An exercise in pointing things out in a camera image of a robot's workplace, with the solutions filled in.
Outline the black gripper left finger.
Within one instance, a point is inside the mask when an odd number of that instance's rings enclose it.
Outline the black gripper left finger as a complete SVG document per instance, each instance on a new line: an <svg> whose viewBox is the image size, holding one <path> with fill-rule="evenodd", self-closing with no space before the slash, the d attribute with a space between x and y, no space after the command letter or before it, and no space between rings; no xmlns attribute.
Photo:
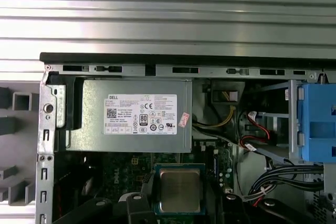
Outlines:
<svg viewBox="0 0 336 224"><path fill-rule="evenodd" d="M151 207L154 174L144 176L140 192L124 194L116 204L94 198L69 213L70 223L156 223Z"/></svg>

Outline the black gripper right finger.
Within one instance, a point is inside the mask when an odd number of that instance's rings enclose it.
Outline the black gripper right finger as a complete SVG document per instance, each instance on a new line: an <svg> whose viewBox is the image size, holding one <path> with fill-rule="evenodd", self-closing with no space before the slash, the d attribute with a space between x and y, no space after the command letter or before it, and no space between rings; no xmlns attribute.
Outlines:
<svg viewBox="0 0 336 224"><path fill-rule="evenodd" d="M302 214L275 199L263 199L256 206L235 194L225 194L219 184L206 182L207 223L302 223Z"/></svg>

